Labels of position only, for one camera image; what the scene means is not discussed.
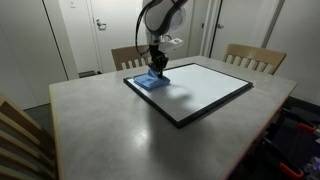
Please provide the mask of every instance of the white board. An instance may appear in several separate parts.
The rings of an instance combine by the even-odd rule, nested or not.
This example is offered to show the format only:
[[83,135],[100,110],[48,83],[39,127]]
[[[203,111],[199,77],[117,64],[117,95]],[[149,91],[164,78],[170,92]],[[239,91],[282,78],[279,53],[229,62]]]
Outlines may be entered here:
[[126,78],[124,82],[177,127],[186,125],[252,86],[250,82],[197,64],[171,68],[163,74],[170,79],[170,84],[152,91],[135,84],[133,78]]

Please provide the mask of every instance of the blue towel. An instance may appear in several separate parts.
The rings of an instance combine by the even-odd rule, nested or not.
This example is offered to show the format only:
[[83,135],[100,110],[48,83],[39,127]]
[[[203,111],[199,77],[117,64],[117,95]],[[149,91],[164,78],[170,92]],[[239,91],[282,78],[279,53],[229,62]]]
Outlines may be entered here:
[[134,83],[148,91],[170,83],[170,79],[165,76],[158,78],[157,74],[151,69],[149,69],[148,74],[135,77],[133,80]]

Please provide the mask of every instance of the wooden chair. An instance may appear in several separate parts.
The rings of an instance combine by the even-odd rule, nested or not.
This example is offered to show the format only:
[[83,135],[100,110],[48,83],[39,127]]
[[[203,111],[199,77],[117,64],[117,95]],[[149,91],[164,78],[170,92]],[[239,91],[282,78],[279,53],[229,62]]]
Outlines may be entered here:
[[2,94],[0,179],[58,179],[53,137]]
[[[138,46],[138,48],[140,52],[144,52],[149,48],[149,46],[141,45]],[[131,62],[132,67],[135,68],[137,66],[143,66],[142,60],[145,64],[148,64],[150,62],[148,57],[151,57],[149,53],[140,56],[135,46],[112,49],[111,52],[117,71],[123,70],[122,63],[125,64],[127,69],[130,69],[129,62]]]
[[246,59],[244,64],[245,68],[249,67],[249,64],[254,61],[252,66],[253,70],[258,70],[264,72],[268,65],[271,65],[271,69],[268,74],[273,75],[276,70],[279,68],[283,59],[286,57],[285,53],[270,51],[267,49],[256,48],[251,46],[239,45],[239,44],[229,44],[225,52],[223,61],[227,62],[228,56],[231,55],[230,63],[233,64],[236,60],[236,57],[239,57],[237,60],[237,65],[242,65],[243,59]]

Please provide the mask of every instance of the table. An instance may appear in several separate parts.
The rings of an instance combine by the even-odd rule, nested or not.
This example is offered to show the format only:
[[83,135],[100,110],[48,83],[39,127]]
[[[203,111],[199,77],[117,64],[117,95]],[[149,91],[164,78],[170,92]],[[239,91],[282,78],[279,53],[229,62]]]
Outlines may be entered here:
[[224,179],[297,84],[201,56],[168,67],[187,63],[254,87],[177,129],[123,83],[147,67],[50,85],[61,179]]

